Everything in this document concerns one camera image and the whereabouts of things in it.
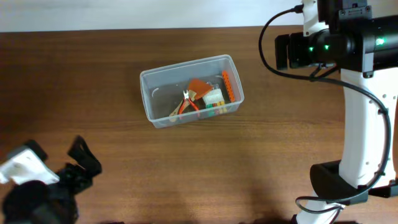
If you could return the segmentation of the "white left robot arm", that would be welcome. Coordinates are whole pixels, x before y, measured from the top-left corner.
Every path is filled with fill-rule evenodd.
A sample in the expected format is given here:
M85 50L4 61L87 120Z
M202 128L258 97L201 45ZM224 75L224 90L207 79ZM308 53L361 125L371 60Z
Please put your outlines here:
M5 223L76 223L76 195L93 185L102 166L86 141L76 136L69 151L75 163L53 172L47 153L33 139L2 154L1 183L13 182L1 204Z

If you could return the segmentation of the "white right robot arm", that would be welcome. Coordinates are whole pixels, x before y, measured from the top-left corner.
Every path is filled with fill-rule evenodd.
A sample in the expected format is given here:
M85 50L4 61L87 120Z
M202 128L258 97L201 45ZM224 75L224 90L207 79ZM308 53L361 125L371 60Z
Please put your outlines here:
M310 169L313 195L296 200L293 223L333 223L369 196L397 195L392 158L397 106L397 17L375 18L366 1L303 1L303 31L275 39L275 73L313 67L310 82L335 83L345 94L345 143L338 161Z

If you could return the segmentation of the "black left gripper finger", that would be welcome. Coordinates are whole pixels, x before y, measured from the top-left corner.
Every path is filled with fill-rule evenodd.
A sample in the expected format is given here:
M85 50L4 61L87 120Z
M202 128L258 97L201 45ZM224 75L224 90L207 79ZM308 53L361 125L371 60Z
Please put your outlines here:
M24 145L27 146L29 149L31 149L41 161L46 161L48 159L47 153L35 140L30 139L26 141Z
M68 155L86 170L89 177L95 177L102 173L101 163L90 151L83 137L77 136L74 139Z

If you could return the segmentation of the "clear pack of coloured plugs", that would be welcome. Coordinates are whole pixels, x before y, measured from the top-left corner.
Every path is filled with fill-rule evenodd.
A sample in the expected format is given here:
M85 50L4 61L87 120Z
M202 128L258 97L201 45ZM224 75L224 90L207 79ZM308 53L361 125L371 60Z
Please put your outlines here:
M203 98L206 108L214 108L217 106L225 105L225 100L221 91L221 88L218 84L212 86L212 90L209 91ZM216 109L213 112L209 112L211 116L220 115L223 113L227 113L228 110L226 108Z

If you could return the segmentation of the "orange handled pliers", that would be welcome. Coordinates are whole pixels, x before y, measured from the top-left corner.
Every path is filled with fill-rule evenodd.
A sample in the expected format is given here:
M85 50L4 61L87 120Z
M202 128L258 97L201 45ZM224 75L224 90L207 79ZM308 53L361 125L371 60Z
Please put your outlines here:
M199 108L198 106L193 102L193 100L190 97L190 92L188 90L183 91L183 101L182 105L178 109L178 115L181 115L183 111L188 107L191 106L195 111L197 111L197 116L200 117L199 113Z

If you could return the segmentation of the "orange scraper with wooden handle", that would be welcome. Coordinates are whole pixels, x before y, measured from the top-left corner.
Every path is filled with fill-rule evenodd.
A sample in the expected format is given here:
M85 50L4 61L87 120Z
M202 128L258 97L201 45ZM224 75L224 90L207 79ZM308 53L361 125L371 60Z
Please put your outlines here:
M193 102L198 106L200 117L197 116L197 111L195 111L191 106L188 106L181 115L178 115L178 109L182 105L183 101L183 91L188 90L190 92L190 97ZM186 113L193 113L193 119L201 118L201 106L199 105L199 100L202 99L209 91L212 90L210 84L207 84L201 79L193 78L189 81L187 85L182 85L178 87L177 90L172 94L172 99L174 106L172 106L172 112L169 114L168 120L172 123L176 121L183 121L187 119L188 116L183 116Z

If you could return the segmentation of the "clear plastic container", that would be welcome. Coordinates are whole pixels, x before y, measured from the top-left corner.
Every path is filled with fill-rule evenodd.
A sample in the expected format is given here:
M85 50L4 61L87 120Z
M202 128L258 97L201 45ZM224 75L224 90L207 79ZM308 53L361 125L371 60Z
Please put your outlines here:
M229 74L236 99L234 103L229 100L221 74L223 70L226 70ZM147 118L156 128L166 128L199 120L192 118L193 113L184 114L183 116L188 116L188 118L183 121L172 123L168 120L172 106L174 106L172 94L178 87L187 85L193 78L201 79L210 85L218 84L225 100L225 105L214 108L206 108L203 100L199 100L201 106L200 119L213 117L209 112L216 109L226 108L228 112L223 114L235 112L244 101L239 74L233 59L229 55L218 55L145 70L140 74L141 95Z

